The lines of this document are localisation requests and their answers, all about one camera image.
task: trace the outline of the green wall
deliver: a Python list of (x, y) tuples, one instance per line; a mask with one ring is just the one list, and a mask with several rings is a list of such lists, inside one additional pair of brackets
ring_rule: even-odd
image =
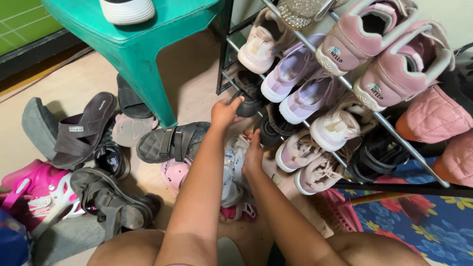
[(0, 55), (62, 28), (40, 0), (0, 0)]

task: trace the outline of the child's hand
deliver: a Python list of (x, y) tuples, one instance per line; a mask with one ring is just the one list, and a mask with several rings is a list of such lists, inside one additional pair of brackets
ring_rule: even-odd
[(211, 127), (226, 130), (233, 123), (242, 121), (244, 117), (237, 116), (235, 112), (244, 100), (245, 98), (240, 96), (233, 100), (232, 103), (230, 103), (230, 98), (216, 102), (212, 107)]
[(246, 177), (257, 173), (259, 170), (263, 171), (263, 149), (260, 144), (261, 129), (257, 129), (254, 133), (251, 131), (243, 131), (243, 134), (250, 139), (251, 146), (246, 151), (245, 162), (243, 164), (242, 172)]

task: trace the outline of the dark brown slide sandal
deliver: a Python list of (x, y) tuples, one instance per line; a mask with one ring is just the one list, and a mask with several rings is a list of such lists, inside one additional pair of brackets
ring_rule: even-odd
[(99, 92), (84, 108), (84, 112), (59, 122), (59, 132), (52, 165), (65, 168), (89, 158), (100, 143), (108, 120), (112, 117), (117, 100), (109, 92)]

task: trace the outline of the stool leg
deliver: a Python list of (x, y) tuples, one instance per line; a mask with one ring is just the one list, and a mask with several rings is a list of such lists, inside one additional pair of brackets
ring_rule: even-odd
[(118, 69), (119, 73), (149, 107), (162, 127), (177, 125), (176, 118), (167, 100), (156, 62), (148, 60), (141, 62), (132, 60), (128, 62), (134, 63), (129, 65), (126, 70)]

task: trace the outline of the floor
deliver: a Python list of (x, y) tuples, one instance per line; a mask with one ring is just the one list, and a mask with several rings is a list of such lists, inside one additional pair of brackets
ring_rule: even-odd
[[(232, 96), (236, 91), (231, 87), (220, 96), (215, 94), (218, 57), (219, 44), (210, 31), (190, 36), (163, 49), (158, 55), (157, 64), (179, 124), (210, 121), (210, 109), (213, 104)], [(87, 102), (100, 91), (117, 95), (116, 75), (115, 68), (104, 57), (94, 52), (1, 103), (0, 113), (3, 115), (0, 116), (0, 177), (24, 167), (34, 159), (44, 160), (21, 127), (23, 109), (31, 97), (40, 97), (43, 104), (58, 119), (63, 119), (81, 113)], [(0, 96), (0, 101), (14, 92)], [(241, 133), (243, 129), (251, 129), (257, 120), (258, 117), (254, 117), (233, 125), (229, 135)], [(265, 171), (317, 229), (326, 237), (330, 236), (331, 230), (307, 198), (297, 191), (291, 176), (276, 166), (274, 155), (277, 147), (278, 145), (265, 147)], [(131, 172), (122, 181), (122, 186), (137, 194), (160, 195), (165, 204), (153, 225), (156, 229), (166, 230), (175, 200), (161, 180), (161, 165), (142, 162), (134, 149), (126, 148), (125, 154), (130, 159)], [(272, 235), (261, 217), (255, 223), (221, 219), (219, 237), (229, 237), (237, 244), (247, 266), (265, 265), (273, 243)], [(74, 264), (85, 265), (90, 254), (91, 252), (86, 252), (82, 257), (75, 256)]]

